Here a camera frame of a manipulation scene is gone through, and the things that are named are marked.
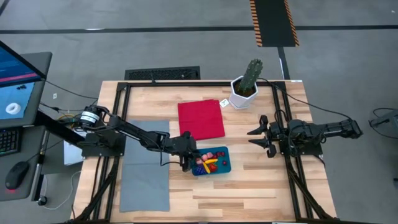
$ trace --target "red towel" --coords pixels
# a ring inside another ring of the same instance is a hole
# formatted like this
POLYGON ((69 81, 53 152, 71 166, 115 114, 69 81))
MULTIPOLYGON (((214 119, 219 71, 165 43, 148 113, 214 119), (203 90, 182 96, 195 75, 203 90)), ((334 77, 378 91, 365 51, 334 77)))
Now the red towel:
POLYGON ((223 116, 218 100, 178 104, 180 134, 190 131, 195 140, 225 136, 223 116))

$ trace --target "white flower pot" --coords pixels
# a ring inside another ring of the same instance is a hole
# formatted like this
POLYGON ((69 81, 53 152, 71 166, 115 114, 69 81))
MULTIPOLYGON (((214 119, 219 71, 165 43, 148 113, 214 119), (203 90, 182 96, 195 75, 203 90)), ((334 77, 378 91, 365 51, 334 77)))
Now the white flower pot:
POLYGON ((232 106, 235 109, 238 109, 238 110, 247 109, 250 106, 250 103, 254 100, 254 98, 259 93, 257 84, 254 84, 256 92, 253 93, 251 96, 244 97, 244 96, 240 96, 240 95, 236 94, 233 85, 236 81, 238 81, 242 78, 243 78, 243 76, 240 76, 240 77, 236 78, 235 80, 231 81, 231 95, 229 96, 229 102, 232 104, 232 106))

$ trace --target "wooden tabletop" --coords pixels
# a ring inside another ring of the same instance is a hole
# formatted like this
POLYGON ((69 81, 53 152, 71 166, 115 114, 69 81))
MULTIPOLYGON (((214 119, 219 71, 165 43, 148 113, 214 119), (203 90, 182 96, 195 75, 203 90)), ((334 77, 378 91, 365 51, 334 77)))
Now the wooden tabletop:
MULTIPOLYGON (((103 82, 98 104, 110 110, 116 94, 116 81, 103 82)), ((287 92, 306 101, 301 82, 286 81, 287 92)), ((228 99, 230 87, 134 87, 131 90, 127 120, 170 120, 170 134, 179 135, 177 103, 207 99, 228 99)), ((121 114, 123 93, 119 107, 121 114)), ((294 118, 311 121, 307 105, 289 98, 294 118)), ((119 212, 122 161, 119 166, 111 222, 267 222, 292 221, 294 212, 284 158, 277 154, 269 159, 266 150, 248 143, 247 136, 258 127, 260 115, 274 121, 274 100, 271 88, 259 87, 259 94, 247 110, 236 110, 231 105, 221 109, 226 136, 198 141, 198 149, 226 146, 229 149, 232 171, 228 174, 195 177, 184 173, 178 164, 170 165, 169 212, 119 212)), ((90 202, 98 158, 83 163, 76 192, 74 209, 80 214, 90 202)), ((335 216, 335 208, 323 164, 313 156, 302 156, 309 191, 327 213, 335 216)), ((302 217, 305 217, 302 194, 298 190, 302 217)), ((105 192, 99 217, 104 217, 105 192)))

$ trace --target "gray cloth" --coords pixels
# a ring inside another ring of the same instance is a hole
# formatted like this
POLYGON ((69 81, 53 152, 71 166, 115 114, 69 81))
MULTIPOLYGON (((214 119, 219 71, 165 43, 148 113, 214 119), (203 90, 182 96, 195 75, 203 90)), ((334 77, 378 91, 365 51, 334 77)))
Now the gray cloth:
MULTIPOLYGON (((169 121, 129 121, 146 131, 169 132, 169 121)), ((163 153, 162 163, 169 155, 163 153)), ((127 138, 123 158, 120 212, 170 210, 169 165, 160 166, 160 153, 127 138)))

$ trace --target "gray carpet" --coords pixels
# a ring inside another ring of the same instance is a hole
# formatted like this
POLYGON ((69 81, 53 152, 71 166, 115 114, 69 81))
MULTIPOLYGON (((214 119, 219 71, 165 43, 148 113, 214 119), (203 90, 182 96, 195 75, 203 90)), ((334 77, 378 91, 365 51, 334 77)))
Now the gray carpet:
MULTIPOLYGON (((398 24, 395 0, 289 3, 297 26, 398 24)), ((0 29, 251 24, 249 1, 243 0, 11 0, 0 16, 0 29)), ((377 135, 368 128, 367 120, 374 108, 398 107, 398 30, 297 33, 300 47, 285 49, 291 78, 304 81, 311 103, 347 113, 364 131, 357 141, 334 138, 323 146, 338 216, 396 223, 398 190, 392 179, 398 177, 398 142, 377 135)), ((89 96, 98 95, 103 80, 122 80, 125 69, 135 68, 199 65, 202 79, 232 79, 244 72, 250 59, 260 58, 263 77, 282 78, 277 50, 256 47, 253 32, 12 34, 0 35, 0 39, 20 54, 51 51, 49 80, 89 96)), ((82 109, 91 103, 50 85, 46 85, 42 101, 69 109, 82 109)), ((317 123, 341 119, 316 109, 312 113, 317 123)), ((48 207, 56 207, 69 194, 70 176, 75 171, 49 176, 48 207)), ((70 217, 71 204, 72 200, 50 211, 29 198, 0 202, 0 222, 63 222, 70 217)))

